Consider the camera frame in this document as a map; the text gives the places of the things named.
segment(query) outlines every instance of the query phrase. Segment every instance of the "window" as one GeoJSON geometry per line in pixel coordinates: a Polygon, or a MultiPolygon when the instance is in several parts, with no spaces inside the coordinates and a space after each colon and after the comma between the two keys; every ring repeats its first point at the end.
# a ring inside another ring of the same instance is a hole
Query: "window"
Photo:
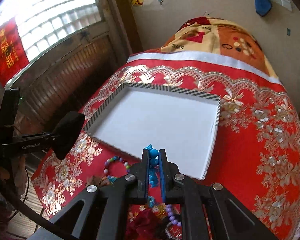
{"type": "Polygon", "coordinates": [[[29,61],[71,33],[101,21],[96,0],[11,0],[0,26],[15,17],[29,61]]]}

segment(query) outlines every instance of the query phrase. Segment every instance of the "silver bolt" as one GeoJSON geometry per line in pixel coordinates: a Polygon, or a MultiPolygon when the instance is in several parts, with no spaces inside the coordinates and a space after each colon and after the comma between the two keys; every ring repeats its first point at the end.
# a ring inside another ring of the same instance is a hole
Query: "silver bolt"
{"type": "Polygon", "coordinates": [[[89,193],[93,193],[93,192],[95,192],[96,190],[97,190],[97,186],[95,186],[95,185],[90,185],[90,186],[87,187],[87,191],[88,191],[89,193]]]}
{"type": "Polygon", "coordinates": [[[181,173],[178,173],[178,174],[174,175],[174,178],[176,180],[183,180],[185,178],[185,176],[181,173]]]}
{"type": "Polygon", "coordinates": [[[125,177],[124,177],[127,181],[132,181],[136,178],[136,176],[134,176],[133,174],[127,174],[125,177]]]}
{"type": "Polygon", "coordinates": [[[220,183],[215,183],[212,185],[215,190],[222,190],[223,186],[220,183]]]}

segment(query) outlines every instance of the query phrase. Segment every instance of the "black and white stripe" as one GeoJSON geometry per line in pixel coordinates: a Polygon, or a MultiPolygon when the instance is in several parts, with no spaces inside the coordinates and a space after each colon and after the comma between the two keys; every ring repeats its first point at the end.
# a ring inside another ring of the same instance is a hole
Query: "black and white stripe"
{"type": "Polygon", "coordinates": [[[216,126],[218,126],[219,123],[219,115],[220,115],[220,96],[206,93],[204,91],[198,91],[196,89],[187,89],[187,88],[181,88],[181,87],[174,87],[174,86],[164,86],[164,85],[153,85],[153,84],[143,84],[143,83],[123,83],[121,84],[115,91],[109,95],[109,97],[102,103],[101,106],[97,109],[97,111],[93,114],[93,116],[89,119],[89,121],[86,123],[86,125],[83,127],[84,131],[88,131],[88,129],[92,126],[94,121],[97,119],[97,117],[102,113],[102,111],[106,108],[106,106],[118,95],[118,93],[125,87],[134,87],[134,88],[143,88],[143,89],[155,89],[159,91],[168,91],[178,94],[185,94],[185,95],[191,95],[194,97],[199,98],[206,98],[214,101],[219,101],[218,103],[218,111],[217,111],[217,117],[216,117],[216,126]]]}

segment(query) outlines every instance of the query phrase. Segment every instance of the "shallow white tray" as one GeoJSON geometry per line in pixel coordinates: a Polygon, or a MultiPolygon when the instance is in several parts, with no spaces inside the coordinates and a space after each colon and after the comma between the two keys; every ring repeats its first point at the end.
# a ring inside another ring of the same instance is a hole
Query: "shallow white tray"
{"type": "Polygon", "coordinates": [[[181,173],[204,179],[219,121],[220,97],[151,84],[124,83],[97,109],[84,130],[138,158],[152,144],[165,149],[181,173]]]}

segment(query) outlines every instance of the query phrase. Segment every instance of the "wall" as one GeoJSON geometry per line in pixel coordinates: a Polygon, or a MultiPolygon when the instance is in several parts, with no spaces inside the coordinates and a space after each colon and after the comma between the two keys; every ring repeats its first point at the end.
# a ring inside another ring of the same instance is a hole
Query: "wall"
{"type": "Polygon", "coordinates": [[[234,21],[258,40],[300,110],[300,11],[273,3],[265,17],[255,12],[254,0],[163,0],[162,5],[133,7],[143,49],[162,46],[187,20],[203,15],[234,21]]]}

